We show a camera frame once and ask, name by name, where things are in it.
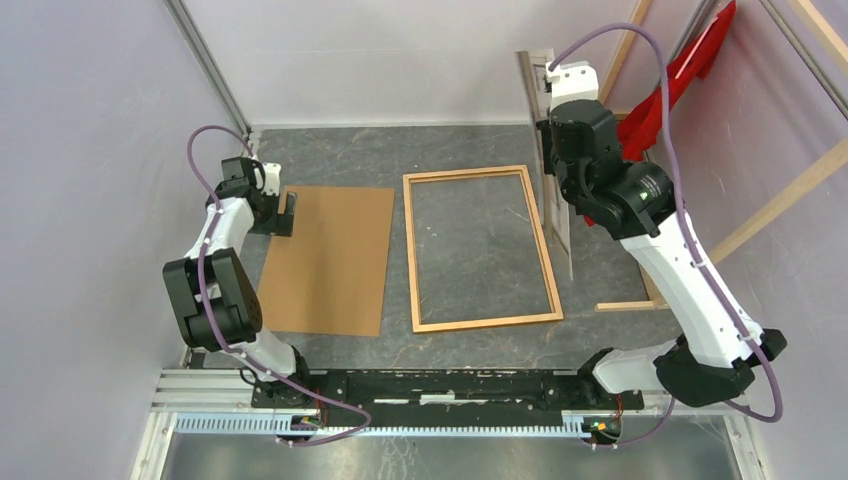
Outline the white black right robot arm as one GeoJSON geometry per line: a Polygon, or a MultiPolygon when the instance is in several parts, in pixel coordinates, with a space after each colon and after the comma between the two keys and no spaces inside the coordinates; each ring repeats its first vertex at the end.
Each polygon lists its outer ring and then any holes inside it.
{"type": "Polygon", "coordinates": [[[692,231],[669,175],[622,157],[615,116],[597,100],[565,101],[538,122],[562,198],[603,227],[644,269],[682,330],[673,340],[635,350],[607,348],[582,366],[580,400],[602,408],[618,393],[663,390],[690,407],[736,407],[762,368],[782,407],[772,361],[786,348],[730,293],[692,231]]]}

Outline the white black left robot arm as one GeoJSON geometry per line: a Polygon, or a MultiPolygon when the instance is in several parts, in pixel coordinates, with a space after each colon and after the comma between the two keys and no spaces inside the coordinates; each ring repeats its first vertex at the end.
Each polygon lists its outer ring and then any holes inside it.
{"type": "Polygon", "coordinates": [[[223,179],[206,202],[201,234],[187,253],[163,267],[163,280],[185,344],[222,352],[252,375],[259,398],[290,407],[314,394],[307,363],[263,323],[258,294],[240,252],[250,234],[289,236],[297,196],[281,188],[282,168],[256,158],[221,163],[223,179]]]}

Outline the brown fibreboard backing board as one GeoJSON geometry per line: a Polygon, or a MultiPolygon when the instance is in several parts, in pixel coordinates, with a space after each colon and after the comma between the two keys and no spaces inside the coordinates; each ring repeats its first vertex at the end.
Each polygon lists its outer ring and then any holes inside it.
{"type": "Polygon", "coordinates": [[[258,298],[272,332],[377,337],[396,192],[290,186],[293,233],[273,237],[258,298]]]}

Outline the golden wooden picture frame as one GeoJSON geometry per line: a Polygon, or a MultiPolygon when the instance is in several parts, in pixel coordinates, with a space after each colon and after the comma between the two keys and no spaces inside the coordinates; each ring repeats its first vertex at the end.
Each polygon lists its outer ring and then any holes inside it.
{"type": "Polygon", "coordinates": [[[544,237],[542,221],[536,204],[535,193],[533,192],[528,168],[526,166],[510,165],[451,171],[407,173],[403,176],[403,198],[411,319],[412,330],[415,333],[441,333],[448,331],[528,325],[534,323],[556,322],[564,319],[564,311],[559,298],[559,292],[547,242],[544,237]],[[422,315],[422,304],[424,303],[424,298],[421,294],[418,242],[415,238],[416,224],[414,219],[413,187],[415,185],[430,183],[489,180],[507,177],[516,178],[520,184],[523,203],[528,211],[528,215],[525,216],[524,219],[527,221],[530,231],[532,232],[535,260],[540,267],[548,310],[543,313],[522,315],[499,314],[491,318],[426,323],[424,321],[424,316],[422,315]]]}

